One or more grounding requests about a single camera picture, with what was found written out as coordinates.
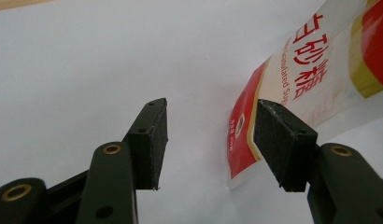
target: yellow stripe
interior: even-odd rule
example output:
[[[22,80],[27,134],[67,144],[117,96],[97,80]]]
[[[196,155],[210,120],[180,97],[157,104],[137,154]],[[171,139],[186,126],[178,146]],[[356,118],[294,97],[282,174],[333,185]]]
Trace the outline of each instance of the yellow stripe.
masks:
[[[51,0],[0,0],[0,10],[5,10],[14,7],[25,7],[49,1]]]
[[[249,121],[248,132],[247,132],[248,146],[249,146],[249,149],[252,152],[253,157],[255,158],[256,161],[259,161],[261,159],[261,157],[258,155],[258,151],[255,149],[256,145],[253,142],[253,134],[254,134],[253,127],[255,126],[256,111],[258,109],[259,91],[261,90],[261,85],[263,83],[264,72],[265,72],[265,69],[266,69],[267,64],[268,64],[269,61],[270,61],[270,58],[268,58],[264,62],[264,68],[262,70],[261,80],[259,81],[258,87],[256,88],[256,91],[255,91],[255,96],[253,98],[253,107],[252,107],[252,112],[250,114],[250,121]]]
[[[376,0],[368,0],[367,6]],[[372,74],[362,57],[362,19],[358,17],[352,26],[351,40],[349,43],[349,74],[355,88],[364,97],[368,98],[379,91],[383,91],[383,84]]]

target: table surface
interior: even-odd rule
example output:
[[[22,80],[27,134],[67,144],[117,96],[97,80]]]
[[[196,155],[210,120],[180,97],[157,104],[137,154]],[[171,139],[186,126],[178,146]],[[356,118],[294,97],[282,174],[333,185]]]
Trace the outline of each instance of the table surface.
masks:
[[[305,193],[267,164],[227,185],[227,121],[253,70],[323,0],[54,1],[0,11],[0,186],[51,187],[88,169],[142,106],[166,97],[160,189],[137,192],[140,223],[312,223]],[[383,92],[317,128],[383,177]]]

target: plastic bag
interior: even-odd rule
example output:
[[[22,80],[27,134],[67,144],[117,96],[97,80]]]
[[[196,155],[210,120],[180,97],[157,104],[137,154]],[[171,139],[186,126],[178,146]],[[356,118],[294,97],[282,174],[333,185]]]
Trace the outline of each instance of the plastic bag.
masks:
[[[329,0],[255,70],[229,119],[230,187],[262,156],[257,100],[281,103],[311,127],[383,91],[383,0]]]

